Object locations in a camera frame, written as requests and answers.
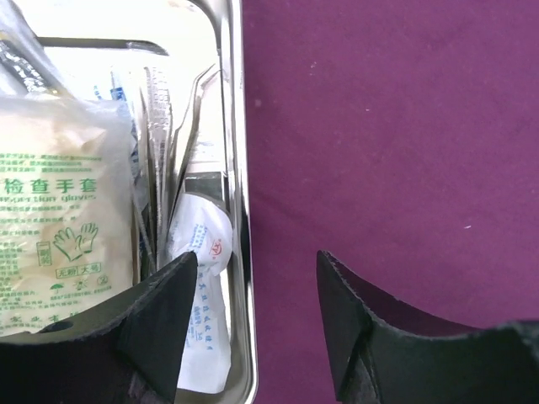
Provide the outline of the purple cloth mat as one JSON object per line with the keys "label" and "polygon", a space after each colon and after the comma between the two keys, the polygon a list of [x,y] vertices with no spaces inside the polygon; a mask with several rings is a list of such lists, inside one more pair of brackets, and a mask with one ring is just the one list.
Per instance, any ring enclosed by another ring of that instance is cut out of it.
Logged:
{"label": "purple cloth mat", "polygon": [[538,316],[538,4],[243,3],[259,403],[331,403],[316,255],[474,327]]}

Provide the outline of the stainless steel tray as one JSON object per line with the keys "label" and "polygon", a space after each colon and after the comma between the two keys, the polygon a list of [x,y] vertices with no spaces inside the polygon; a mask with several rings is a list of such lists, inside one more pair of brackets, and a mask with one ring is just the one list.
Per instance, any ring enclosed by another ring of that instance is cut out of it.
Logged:
{"label": "stainless steel tray", "polygon": [[[74,97],[70,99],[96,101],[92,93],[93,80],[108,65],[119,65],[131,71],[137,90],[142,88],[144,92],[147,105],[144,68],[156,67],[165,73],[172,116],[165,183],[170,165],[170,142],[183,120],[193,82],[209,66],[216,64],[219,67],[219,73],[205,88],[199,130],[174,212],[184,193],[202,194],[220,203],[231,220],[232,256],[227,268],[221,272],[231,368],[224,390],[217,394],[179,389],[177,381],[172,403],[253,402],[258,372],[253,319],[240,2],[12,2],[19,7],[45,53],[72,91]],[[165,257],[164,266],[157,268],[157,202],[149,148],[148,152],[155,274],[178,257],[172,260]],[[137,201],[133,198],[131,201],[133,287],[146,279],[141,279],[141,253],[144,248],[141,214]],[[168,219],[164,252],[173,216],[171,222]]]}

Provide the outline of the green-print glove bag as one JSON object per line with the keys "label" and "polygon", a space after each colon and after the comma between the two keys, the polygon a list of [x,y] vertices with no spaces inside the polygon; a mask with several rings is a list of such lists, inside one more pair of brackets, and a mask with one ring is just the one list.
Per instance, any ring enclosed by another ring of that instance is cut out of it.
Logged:
{"label": "green-print glove bag", "polygon": [[98,101],[2,97],[2,335],[37,332],[132,286],[117,123]]}

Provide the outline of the white blue-print sachet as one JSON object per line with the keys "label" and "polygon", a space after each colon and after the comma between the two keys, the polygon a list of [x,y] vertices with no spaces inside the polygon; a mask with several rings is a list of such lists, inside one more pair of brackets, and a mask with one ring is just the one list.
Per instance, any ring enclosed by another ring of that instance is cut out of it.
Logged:
{"label": "white blue-print sachet", "polygon": [[193,252],[197,258],[195,296],[185,339],[178,388],[205,394],[224,390],[231,347],[221,272],[232,256],[232,223],[221,204],[184,193],[173,215],[165,257]]}

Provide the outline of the clear pouch with blue label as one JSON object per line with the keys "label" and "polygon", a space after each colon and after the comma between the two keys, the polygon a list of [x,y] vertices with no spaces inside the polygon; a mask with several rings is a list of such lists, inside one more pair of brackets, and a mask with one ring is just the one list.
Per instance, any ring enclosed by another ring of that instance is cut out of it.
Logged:
{"label": "clear pouch with blue label", "polygon": [[137,86],[129,69],[108,65],[93,80],[92,93],[96,101],[111,107],[115,124],[114,140],[120,161],[120,173],[125,176],[131,197],[137,201],[147,196],[142,184],[140,152],[138,151],[140,124],[136,123],[135,95]]}

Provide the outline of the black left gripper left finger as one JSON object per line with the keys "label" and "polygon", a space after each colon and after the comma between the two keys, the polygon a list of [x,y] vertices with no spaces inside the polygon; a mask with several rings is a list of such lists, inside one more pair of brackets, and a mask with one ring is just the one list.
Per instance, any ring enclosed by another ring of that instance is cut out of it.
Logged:
{"label": "black left gripper left finger", "polygon": [[187,252],[128,290],[1,339],[3,403],[172,403],[197,282]]}

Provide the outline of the clear pouch with black item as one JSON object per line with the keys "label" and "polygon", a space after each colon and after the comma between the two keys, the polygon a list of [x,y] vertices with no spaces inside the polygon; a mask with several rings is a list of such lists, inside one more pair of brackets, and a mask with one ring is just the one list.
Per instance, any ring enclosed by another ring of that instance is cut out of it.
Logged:
{"label": "clear pouch with black item", "polygon": [[12,1],[1,2],[1,93],[74,97]]}

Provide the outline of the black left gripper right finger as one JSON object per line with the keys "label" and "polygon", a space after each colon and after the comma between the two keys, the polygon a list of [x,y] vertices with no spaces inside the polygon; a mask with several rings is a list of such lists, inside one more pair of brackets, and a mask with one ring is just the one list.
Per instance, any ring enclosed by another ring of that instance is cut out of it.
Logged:
{"label": "black left gripper right finger", "polygon": [[474,328],[405,303],[317,254],[318,298],[340,403],[536,403],[538,323]]}

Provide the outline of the straight steel tweezers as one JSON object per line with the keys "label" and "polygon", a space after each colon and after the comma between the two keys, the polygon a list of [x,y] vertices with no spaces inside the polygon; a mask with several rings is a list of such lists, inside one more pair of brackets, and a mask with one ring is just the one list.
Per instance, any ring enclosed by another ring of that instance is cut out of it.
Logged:
{"label": "straight steel tweezers", "polygon": [[152,179],[155,183],[155,196],[157,202],[157,268],[165,264],[165,238],[168,213],[168,202],[165,198],[165,179],[167,175],[167,142],[171,130],[172,116],[170,95],[166,75],[156,67],[144,68],[147,80],[147,113],[148,136],[152,156]]}

